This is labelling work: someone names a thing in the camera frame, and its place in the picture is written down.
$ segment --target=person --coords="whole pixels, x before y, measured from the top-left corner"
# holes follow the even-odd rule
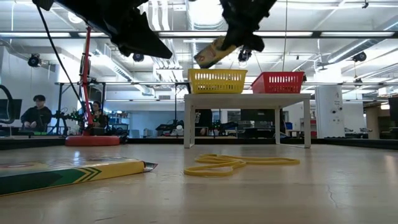
[[[210,109],[195,111],[195,136],[206,136],[213,124],[213,113]]]
[[[47,125],[51,121],[51,111],[48,107],[44,106],[45,96],[36,95],[33,97],[36,106],[29,108],[22,116],[21,122],[23,129],[31,131],[45,132]]]
[[[93,102],[93,125],[94,128],[105,128],[108,125],[108,117],[102,114],[99,101]]]

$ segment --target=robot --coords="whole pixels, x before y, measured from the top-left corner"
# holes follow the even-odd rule
[[[171,51],[151,31],[147,16],[141,14],[138,7],[148,0],[32,0],[42,9],[50,10],[54,2],[63,6],[83,19],[93,29],[108,35],[119,51],[125,55],[149,55],[170,58]],[[231,46],[244,46],[246,50],[262,51],[264,43],[253,34],[259,29],[264,17],[269,17],[269,10],[276,0],[220,0],[224,9],[223,17],[228,23],[227,35],[220,47],[222,57]],[[208,68],[209,63],[200,64]]]

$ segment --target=desk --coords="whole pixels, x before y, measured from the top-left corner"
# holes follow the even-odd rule
[[[304,147],[311,147],[311,94],[187,94],[185,99],[184,147],[195,144],[196,109],[274,109],[275,129],[280,130],[279,110],[286,106],[303,102]],[[280,144],[280,132],[275,132],[276,144]]]

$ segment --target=red basket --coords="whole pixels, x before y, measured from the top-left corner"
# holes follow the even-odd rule
[[[300,93],[304,72],[263,72],[251,85],[253,93]]]

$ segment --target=red stand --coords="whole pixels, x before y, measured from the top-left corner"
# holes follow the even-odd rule
[[[91,136],[90,130],[93,128],[93,117],[90,111],[90,103],[88,101],[87,92],[87,76],[88,76],[88,57],[90,55],[90,34],[91,27],[87,27],[86,35],[86,45],[85,45],[85,59],[83,74],[81,74],[81,88],[82,94],[85,98],[85,118],[87,120],[88,126],[83,130],[82,136],[68,136],[65,141],[66,146],[117,146],[120,144],[119,137],[117,136]]]

